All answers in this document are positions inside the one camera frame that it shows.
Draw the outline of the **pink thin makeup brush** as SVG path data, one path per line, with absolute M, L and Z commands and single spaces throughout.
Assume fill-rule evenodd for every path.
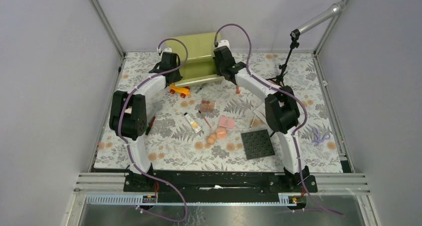
M 211 126 L 211 124 L 208 122 L 208 120 L 205 118 L 205 116 L 203 115 L 203 113 L 200 111 L 200 110 L 198 110 L 198 112 L 199 112 L 199 114 L 200 114 L 200 116 L 202 117 L 202 119 L 206 122 L 206 124 L 209 126 L 209 128 L 210 129 L 212 129 L 212 126 Z

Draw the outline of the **orange beauty blender sponge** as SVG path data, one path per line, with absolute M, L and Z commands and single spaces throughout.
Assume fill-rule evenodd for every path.
M 216 142 L 216 134 L 215 133 L 211 133 L 208 137 L 207 137 L 207 144 L 209 145 L 214 145 Z

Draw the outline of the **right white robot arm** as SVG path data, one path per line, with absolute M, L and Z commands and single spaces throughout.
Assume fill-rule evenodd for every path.
M 288 190 L 298 192 L 305 186 L 303 176 L 309 169 L 301 159 L 297 131 L 299 129 L 299 100 L 289 86 L 277 87 L 256 75 L 243 62 L 235 61 L 231 50 L 221 45 L 213 50 L 217 74 L 250 91 L 265 105 L 267 125 L 276 133 L 282 149 L 284 171 L 289 172 L 285 179 Z

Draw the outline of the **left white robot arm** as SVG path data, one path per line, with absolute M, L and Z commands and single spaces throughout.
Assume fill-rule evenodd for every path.
M 128 157 L 129 169 L 139 174 L 135 185 L 144 192 L 154 187 L 152 163 L 148 158 L 144 143 L 147 125 L 146 101 L 170 84 L 182 79 L 179 69 L 187 62 L 187 57 L 181 61 L 178 54 L 164 51 L 161 61 L 150 71 L 145 80 L 131 92 L 116 91 L 112 97 L 109 127 L 124 142 Z

